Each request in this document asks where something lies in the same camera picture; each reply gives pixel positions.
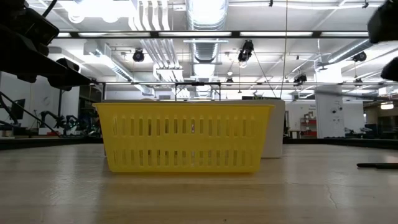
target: desk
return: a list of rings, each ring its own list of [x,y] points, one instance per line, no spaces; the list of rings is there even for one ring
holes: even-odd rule
[[[255,174],[113,174],[100,144],[0,151],[0,223],[396,223],[398,151],[285,145]]]

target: basket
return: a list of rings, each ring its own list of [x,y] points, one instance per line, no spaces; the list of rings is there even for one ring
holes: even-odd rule
[[[272,105],[97,103],[113,172],[255,172]]]

